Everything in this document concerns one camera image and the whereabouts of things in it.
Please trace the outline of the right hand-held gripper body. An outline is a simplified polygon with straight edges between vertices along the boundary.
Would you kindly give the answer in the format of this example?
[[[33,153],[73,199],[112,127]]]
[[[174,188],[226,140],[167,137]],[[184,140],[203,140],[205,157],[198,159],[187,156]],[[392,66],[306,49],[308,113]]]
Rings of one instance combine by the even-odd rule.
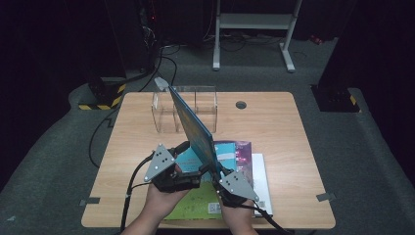
[[[220,186],[216,193],[226,207],[237,208],[246,200],[259,201],[253,186],[240,171],[231,171],[217,181]]]

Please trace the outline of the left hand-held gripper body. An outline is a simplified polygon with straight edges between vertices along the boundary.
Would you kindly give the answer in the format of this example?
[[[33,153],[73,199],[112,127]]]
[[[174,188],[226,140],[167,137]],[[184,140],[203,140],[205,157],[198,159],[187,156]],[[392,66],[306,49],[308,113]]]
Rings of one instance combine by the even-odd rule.
[[[153,183],[160,192],[173,193],[199,188],[201,177],[202,174],[198,170],[182,171],[172,151],[159,144],[144,174],[144,181]]]

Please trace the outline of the dark blue picture book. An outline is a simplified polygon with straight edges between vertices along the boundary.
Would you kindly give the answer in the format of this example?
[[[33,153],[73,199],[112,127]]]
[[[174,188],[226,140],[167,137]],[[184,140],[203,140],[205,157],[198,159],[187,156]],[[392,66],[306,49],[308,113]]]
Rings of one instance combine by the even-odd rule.
[[[161,77],[155,78],[155,83],[160,91],[168,91],[180,118],[184,132],[197,157],[211,176],[218,174],[219,166],[214,148],[213,138],[210,131],[197,117],[190,106],[185,102],[175,88]]]

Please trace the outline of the white book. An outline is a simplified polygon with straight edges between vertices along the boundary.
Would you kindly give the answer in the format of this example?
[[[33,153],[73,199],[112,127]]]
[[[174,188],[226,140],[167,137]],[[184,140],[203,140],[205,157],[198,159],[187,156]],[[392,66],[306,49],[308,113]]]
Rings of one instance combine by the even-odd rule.
[[[263,154],[252,154],[254,191],[259,196],[257,205],[268,214],[273,215],[266,167]]]

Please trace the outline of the sky-blue picture book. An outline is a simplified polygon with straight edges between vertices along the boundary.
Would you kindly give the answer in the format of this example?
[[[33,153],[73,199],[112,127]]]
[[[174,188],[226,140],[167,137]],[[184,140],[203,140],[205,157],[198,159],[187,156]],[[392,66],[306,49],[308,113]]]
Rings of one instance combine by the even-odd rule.
[[[218,161],[226,168],[236,169],[236,143],[215,142],[215,152]],[[196,153],[190,149],[180,154],[177,161],[183,172],[196,171],[202,162]],[[166,220],[185,219],[218,219],[221,218],[221,208],[216,197],[216,190],[213,188],[212,177],[206,172],[201,179],[199,188],[192,189],[168,215]]]

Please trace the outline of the dark red purple book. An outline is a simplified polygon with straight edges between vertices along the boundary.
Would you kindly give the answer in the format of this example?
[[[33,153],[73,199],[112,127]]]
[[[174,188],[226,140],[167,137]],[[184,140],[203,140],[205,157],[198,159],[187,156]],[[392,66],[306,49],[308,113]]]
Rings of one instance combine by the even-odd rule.
[[[252,143],[249,141],[215,141],[217,160],[228,169],[240,171],[253,183]]]

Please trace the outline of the clear acrylic book rack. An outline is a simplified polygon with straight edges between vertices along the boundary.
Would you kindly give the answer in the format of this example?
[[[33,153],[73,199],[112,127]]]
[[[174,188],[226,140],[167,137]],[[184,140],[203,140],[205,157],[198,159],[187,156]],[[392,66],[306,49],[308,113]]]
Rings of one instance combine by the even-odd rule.
[[[216,131],[217,96],[214,86],[174,86],[174,89],[191,108],[205,127]],[[157,132],[183,132],[180,117],[169,91],[157,89],[153,93],[152,113]]]

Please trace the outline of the person's right hand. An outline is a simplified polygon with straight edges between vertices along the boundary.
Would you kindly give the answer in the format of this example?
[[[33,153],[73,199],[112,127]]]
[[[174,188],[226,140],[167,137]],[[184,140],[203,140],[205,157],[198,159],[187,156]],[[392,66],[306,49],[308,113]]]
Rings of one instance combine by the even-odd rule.
[[[251,229],[253,206],[252,201],[245,201],[241,207],[237,208],[221,206],[222,218],[231,230]]]

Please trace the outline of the person's left hand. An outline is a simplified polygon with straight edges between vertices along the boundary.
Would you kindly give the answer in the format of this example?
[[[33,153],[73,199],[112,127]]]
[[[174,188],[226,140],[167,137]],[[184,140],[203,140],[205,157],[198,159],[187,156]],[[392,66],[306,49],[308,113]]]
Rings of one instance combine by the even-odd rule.
[[[156,186],[150,185],[142,212],[153,217],[165,218],[188,193],[189,190],[173,193],[160,192]]]

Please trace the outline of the black yellow striped stand base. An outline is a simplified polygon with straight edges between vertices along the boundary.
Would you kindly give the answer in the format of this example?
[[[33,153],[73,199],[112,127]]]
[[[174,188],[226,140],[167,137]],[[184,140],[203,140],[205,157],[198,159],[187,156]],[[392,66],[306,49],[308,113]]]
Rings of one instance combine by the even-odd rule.
[[[78,107],[83,111],[115,109],[125,87],[124,83],[105,82],[101,78],[89,82],[89,91],[78,102]]]
[[[359,113],[356,99],[345,89],[312,85],[311,91],[321,112]]]

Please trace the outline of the black equipment cabinet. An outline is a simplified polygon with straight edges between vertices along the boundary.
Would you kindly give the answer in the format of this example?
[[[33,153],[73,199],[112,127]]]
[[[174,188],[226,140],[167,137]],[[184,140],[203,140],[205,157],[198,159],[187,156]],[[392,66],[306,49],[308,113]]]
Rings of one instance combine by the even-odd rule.
[[[106,6],[125,71],[152,71],[160,37],[150,19],[150,0],[106,0]]]

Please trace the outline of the white metal stand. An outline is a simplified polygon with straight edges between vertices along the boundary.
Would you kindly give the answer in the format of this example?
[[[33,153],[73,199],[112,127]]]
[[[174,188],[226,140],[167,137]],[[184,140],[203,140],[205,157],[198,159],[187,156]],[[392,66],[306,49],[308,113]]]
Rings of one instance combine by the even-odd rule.
[[[273,29],[285,30],[285,40],[279,44],[286,69],[295,72],[296,68],[289,52],[292,35],[299,17],[302,0],[296,0],[290,14],[234,14],[221,12],[221,0],[216,0],[215,34],[212,54],[212,69],[220,70],[220,30],[222,29]]]

